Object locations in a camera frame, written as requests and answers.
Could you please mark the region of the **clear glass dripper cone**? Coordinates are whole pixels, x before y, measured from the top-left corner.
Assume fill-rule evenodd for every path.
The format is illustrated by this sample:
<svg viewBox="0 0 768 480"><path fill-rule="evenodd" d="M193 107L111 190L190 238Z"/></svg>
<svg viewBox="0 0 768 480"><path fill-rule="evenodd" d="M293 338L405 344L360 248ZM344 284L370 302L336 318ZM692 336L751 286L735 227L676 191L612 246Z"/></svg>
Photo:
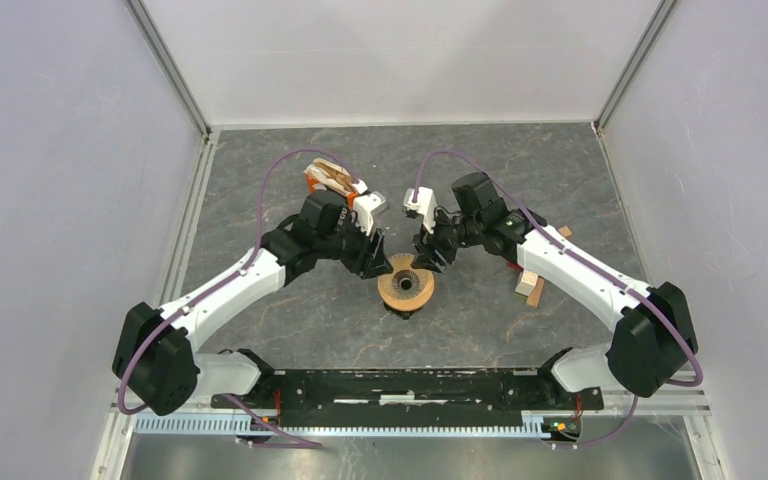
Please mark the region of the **clear glass dripper cone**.
<svg viewBox="0 0 768 480"><path fill-rule="evenodd" d="M431 285L433 275L428 270L413 269L414 254L400 253L389 258L393 272L384 286L397 299L407 300L420 296Z"/></svg>

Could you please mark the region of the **dark glass carafe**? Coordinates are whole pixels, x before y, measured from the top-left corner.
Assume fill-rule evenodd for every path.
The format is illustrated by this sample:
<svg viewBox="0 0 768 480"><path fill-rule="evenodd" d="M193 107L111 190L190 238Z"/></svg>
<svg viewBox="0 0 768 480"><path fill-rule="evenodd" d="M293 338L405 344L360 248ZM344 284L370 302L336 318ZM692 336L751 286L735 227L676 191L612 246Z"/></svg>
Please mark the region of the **dark glass carafe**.
<svg viewBox="0 0 768 480"><path fill-rule="evenodd" d="M386 306L386 310L389 313L391 313L393 315L396 315L397 317L399 317L401 319L405 319L405 320L410 319L412 316L414 316L415 314L417 314L418 312L421 311L421 309L403 311L403 310L398 310L398 309L391 308L389 306Z"/></svg>

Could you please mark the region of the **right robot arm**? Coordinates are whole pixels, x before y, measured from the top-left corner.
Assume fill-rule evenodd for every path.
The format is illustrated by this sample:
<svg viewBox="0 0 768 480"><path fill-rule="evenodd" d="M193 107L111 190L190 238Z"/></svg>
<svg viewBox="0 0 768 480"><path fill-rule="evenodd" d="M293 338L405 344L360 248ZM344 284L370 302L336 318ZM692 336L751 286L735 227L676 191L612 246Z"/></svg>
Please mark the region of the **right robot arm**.
<svg viewBox="0 0 768 480"><path fill-rule="evenodd" d="M407 190L407 216L422 225L413 239L413 265L438 273L461 249L482 246L563 290L608 329L608 342L568 348L544 367L537 382L540 400L562 408L579 391L620 385L643 398L663 385L698 351L684 292L670 282L653 287L624 275L567 240L555 227L525 208L511 208L489 176L465 175L451 186L458 210L436 202L430 188Z"/></svg>

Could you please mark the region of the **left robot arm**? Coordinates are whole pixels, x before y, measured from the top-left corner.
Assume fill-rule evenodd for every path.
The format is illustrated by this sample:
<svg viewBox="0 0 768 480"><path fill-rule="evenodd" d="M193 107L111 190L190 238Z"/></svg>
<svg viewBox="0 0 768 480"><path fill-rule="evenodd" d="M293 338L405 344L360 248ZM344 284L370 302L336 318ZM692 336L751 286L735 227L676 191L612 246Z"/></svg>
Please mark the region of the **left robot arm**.
<svg viewBox="0 0 768 480"><path fill-rule="evenodd" d="M262 234L236 263L200 287L160 307L141 302L126 314L113 359L124 414L145 409L163 416L191 398L235 394L250 407L274 394L268 368L252 353L202 354L220 327L256 301L288 286L320 260L340 262L361 279L392 272L385 235L374 221L382 194L354 200L331 190L309 194L300 211Z"/></svg>

